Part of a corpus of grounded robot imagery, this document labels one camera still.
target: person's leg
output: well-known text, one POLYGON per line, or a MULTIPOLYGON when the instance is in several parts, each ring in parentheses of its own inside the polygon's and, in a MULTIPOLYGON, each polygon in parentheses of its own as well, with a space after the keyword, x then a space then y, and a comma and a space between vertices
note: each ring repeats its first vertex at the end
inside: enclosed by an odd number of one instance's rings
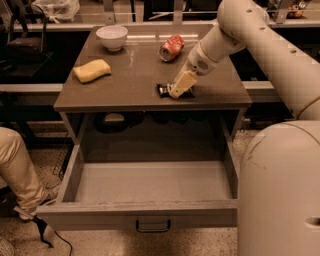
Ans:
POLYGON ((34 211, 47 191, 37 175, 20 134, 0 127, 0 176, 17 197, 18 205, 34 211))

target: sponge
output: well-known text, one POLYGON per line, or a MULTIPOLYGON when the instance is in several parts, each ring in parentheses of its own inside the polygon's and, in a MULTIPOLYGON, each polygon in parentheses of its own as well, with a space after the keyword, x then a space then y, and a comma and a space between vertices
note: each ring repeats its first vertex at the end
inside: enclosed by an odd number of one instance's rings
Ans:
POLYGON ((82 66, 74 67, 73 72, 81 83, 88 83, 100 76, 111 74, 111 68, 104 60, 98 59, 82 66))
POLYGON ((179 98, 181 94, 189 90, 196 82, 197 79, 194 72, 191 70, 181 71, 171 86, 169 95, 172 98, 179 98))

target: white bowl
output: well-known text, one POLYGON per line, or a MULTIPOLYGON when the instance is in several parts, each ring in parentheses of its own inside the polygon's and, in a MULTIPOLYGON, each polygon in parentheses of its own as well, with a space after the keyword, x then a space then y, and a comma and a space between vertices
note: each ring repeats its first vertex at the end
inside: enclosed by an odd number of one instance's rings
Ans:
POLYGON ((127 41, 128 29, 120 25, 110 25, 99 28, 96 35, 109 51, 119 51, 127 41))

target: can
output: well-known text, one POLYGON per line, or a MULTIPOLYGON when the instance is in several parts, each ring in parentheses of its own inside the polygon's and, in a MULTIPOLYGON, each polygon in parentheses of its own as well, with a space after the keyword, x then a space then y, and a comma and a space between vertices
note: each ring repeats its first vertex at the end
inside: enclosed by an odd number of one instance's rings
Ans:
POLYGON ((184 47, 184 41, 180 35, 171 36, 163 45, 160 46, 160 58, 171 61, 177 57, 184 47))

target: floor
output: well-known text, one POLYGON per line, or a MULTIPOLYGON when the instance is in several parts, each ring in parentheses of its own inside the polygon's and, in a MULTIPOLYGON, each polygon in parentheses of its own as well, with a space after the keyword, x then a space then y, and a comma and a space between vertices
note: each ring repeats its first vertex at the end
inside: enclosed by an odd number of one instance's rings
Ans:
MULTIPOLYGON (((34 124, 38 136, 47 135, 56 128, 44 129, 42 124, 34 124)), ((61 124, 59 134, 63 136, 61 124)), ((234 140, 235 151, 240 158, 247 144, 256 135, 256 130, 239 130, 234 140)), ((48 187, 60 182, 57 166, 63 154, 63 148, 30 149, 30 156, 36 171, 48 187)), ((141 234, 136 231, 60 231, 60 236, 72 244, 73 254, 76 256, 141 256, 141 255, 237 255, 236 228, 204 228, 170 230, 159 234, 141 234)), ((17 217, 0 218, 0 237, 9 240, 14 247, 16 256, 37 255, 56 256, 69 255, 70 246, 59 239, 55 232, 47 227, 45 238, 54 248, 41 243, 36 224, 24 223, 17 217)))

